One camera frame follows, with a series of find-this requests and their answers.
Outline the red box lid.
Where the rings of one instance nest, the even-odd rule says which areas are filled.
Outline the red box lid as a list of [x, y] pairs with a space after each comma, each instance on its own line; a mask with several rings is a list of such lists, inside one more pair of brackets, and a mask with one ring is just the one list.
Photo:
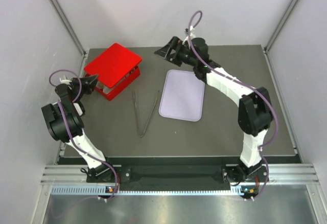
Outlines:
[[119, 43], [114, 43], [91, 61], [84, 71], [89, 75], [98, 75], [98, 80], [102, 84], [113, 88], [141, 61], [139, 55]]

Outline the red chocolate box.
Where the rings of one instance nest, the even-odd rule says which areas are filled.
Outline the red chocolate box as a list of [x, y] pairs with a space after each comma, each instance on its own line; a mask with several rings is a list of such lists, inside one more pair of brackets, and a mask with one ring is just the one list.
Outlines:
[[120, 65], [105, 64], [104, 66], [87, 65], [84, 68], [86, 75], [98, 74], [98, 81], [103, 83], [105, 87], [95, 90], [104, 98], [111, 101], [120, 94], [127, 86], [129, 86], [141, 73], [138, 64], [129, 68]]

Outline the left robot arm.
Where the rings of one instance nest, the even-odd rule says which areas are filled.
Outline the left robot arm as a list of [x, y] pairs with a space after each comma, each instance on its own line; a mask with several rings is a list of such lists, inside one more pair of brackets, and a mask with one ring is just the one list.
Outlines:
[[83, 157], [87, 169], [81, 169], [81, 172], [86, 174], [88, 182], [114, 182], [116, 169], [88, 138], [82, 121], [85, 108], [81, 98], [95, 90], [98, 75], [72, 79], [63, 76], [59, 80], [59, 84], [52, 84], [58, 95], [58, 102], [41, 108], [49, 134], [55, 141], [65, 143]]

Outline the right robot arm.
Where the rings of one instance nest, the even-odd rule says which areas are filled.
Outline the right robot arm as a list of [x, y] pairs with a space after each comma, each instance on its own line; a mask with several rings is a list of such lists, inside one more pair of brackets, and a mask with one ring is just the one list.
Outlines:
[[227, 170], [225, 180], [229, 183], [252, 180], [262, 166], [260, 153], [273, 120], [268, 107], [268, 91], [264, 87], [256, 89], [242, 85], [238, 78], [211, 60], [208, 45], [203, 38], [186, 41], [174, 36], [154, 53], [174, 65], [192, 66], [197, 79], [217, 89], [236, 104], [238, 125], [243, 131], [243, 148], [238, 165]]

